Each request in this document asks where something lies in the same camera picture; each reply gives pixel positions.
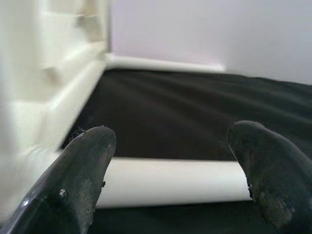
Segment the white cylindrical rod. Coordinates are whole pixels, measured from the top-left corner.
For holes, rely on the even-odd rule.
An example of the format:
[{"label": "white cylindrical rod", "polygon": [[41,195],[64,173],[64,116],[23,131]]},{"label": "white cylindrical rod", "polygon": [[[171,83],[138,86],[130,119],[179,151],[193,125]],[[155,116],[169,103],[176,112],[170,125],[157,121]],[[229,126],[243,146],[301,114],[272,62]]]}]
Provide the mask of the white cylindrical rod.
[{"label": "white cylindrical rod", "polygon": [[104,180],[98,208],[250,200],[237,162],[113,158]]}]

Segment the white baseboard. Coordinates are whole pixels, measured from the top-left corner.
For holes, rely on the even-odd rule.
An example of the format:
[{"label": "white baseboard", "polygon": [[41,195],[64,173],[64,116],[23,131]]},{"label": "white baseboard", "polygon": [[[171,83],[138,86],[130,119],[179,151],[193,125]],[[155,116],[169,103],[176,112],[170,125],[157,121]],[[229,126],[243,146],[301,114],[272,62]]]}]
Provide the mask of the white baseboard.
[{"label": "white baseboard", "polygon": [[148,58],[118,56],[110,53],[107,55],[106,69],[109,70],[114,68],[202,73],[224,73],[226,71],[225,66],[222,64],[201,65]]}]

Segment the dark floor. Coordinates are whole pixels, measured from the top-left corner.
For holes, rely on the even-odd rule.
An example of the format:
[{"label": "dark floor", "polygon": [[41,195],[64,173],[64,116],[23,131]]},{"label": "dark floor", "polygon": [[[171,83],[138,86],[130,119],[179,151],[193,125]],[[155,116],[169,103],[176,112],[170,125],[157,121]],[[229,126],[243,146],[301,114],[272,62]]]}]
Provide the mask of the dark floor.
[{"label": "dark floor", "polygon": [[227,74],[106,71],[69,140],[98,125],[117,135],[116,156],[234,160],[227,128],[258,121],[312,158],[310,85]]},{"label": "dark floor", "polygon": [[89,234],[274,234],[252,202],[97,210]]}]

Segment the white pipe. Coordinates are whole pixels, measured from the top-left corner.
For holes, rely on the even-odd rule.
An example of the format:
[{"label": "white pipe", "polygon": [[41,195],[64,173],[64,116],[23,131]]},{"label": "white pipe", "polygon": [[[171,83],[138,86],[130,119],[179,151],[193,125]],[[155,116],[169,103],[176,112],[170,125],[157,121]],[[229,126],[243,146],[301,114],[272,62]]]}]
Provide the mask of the white pipe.
[{"label": "white pipe", "polygon": [[114,158],[99,208],[250,200],[237,162]]}]

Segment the white wall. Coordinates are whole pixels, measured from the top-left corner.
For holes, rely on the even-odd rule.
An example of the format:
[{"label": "white wall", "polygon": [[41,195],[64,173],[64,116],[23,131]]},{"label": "white wall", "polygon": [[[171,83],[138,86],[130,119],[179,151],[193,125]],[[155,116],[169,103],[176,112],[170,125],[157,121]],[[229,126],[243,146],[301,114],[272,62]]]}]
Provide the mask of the white wall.
[{"label": "white wall", "polygon": [[114,0],[113,52],[312,84],[311,0]]},{"label": "white wall", "polygon": [[108,0],[65,2],[0,1],[0,157],[57,148],[105,68]]}]

